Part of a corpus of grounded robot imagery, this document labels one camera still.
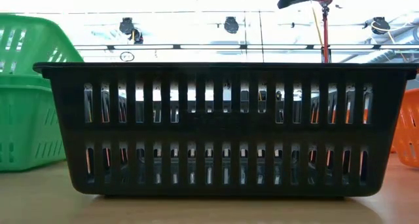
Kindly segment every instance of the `basket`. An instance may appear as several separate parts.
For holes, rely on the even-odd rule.
[[[0,76],[0,171],[63,160],[65,153],[48,80]]]
[[[419,89],[405,92],[393,146],[403,164],[419,167]]]
[[[0,14],[0,172],[65,158],[51,86],[35,62],[83,62],[53,22]]]
[[[37,62],[83,62],[57,24],[43,18],[0,14],[0,76],[36,75]]]
[[[51,80],[74,188],[137,196],[372,195],[416,76],[406,64],[34,68]]]

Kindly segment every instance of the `green plastic basket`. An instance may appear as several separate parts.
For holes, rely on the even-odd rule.
[[[50,20],[0,14],[0,75],[38,75],[37,62],[83,62],[61,28]]]
[[[0,102],[0,171],[65,159],[48,81],[37,76],[1,76]]]
[[[0,172],[65,159],[50,82],[37,62],[83,62],[57,24],[0,14]]]

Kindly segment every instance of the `basket rim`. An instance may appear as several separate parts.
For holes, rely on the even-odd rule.
[[[330,70],[401,70],[414,71],[419,69],[419,64],[348,64],[348,63],[239,63],[239,62],[141,62],[141,63],[100,63],[100,62],[66,62],[66,63],[36,63],[33,70],[42,73],[44,69],[132,69],[132,68],[160,68],[160,70],[175,70],[180,68],[190,69],[215,69],[220,67],[237,67],[249,70],[273,70],[273,69],[330,69]]]

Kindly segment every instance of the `wooden table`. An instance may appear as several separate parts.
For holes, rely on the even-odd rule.
[[[6,223],[419,223],[419,170],[391,155],[382,190],[344,200],[145,200],[82,195],[62,162],[0,174]]]

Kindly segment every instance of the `ceiling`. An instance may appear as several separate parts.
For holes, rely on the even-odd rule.
[[[321,7],[306,2],[278,10],[277,2],[0,0],[0,12],[55,21],[86,61],[120,61],[123,52],[130,52],[135,56],[134,61],[320,62],[318,49],[294,45],[320,44],[313,10],[322,34]],[[223,27],[228,16],[235,17],[239,24],[236,34],[226,32]],[[388,33],[375,35],[371,27],[364,28],[366,21],[377,16],[385,17],[390,24],[390,34],[395,42]],[[124,17],[133,18],[136,27],[143,32],[144,45],[141,47],[130,45],[127,36],[118,30]],[[417,0],[334,0],[328,20],[331,45],[419,45],[419,40],[417,44],[411,41],[414,39],[412,29],[419,25]],[[115,45],[130,46],[115,48]],[[221,47],[214,45],[241,46],[218,50],[216,48]],[[267,45],[281,45],[281,48],[267,50]],[[286,50],[295,47],[297,50]],[[368,62],[373,57],[371,53],[378,53],[374,49],[358,47],[332,50],[332,61]],[[403,57],[396,52],[388,60],[397,62],[407,59],[407,55],[416,59],[418,55],[416,49],[404,47],[403,52]]]

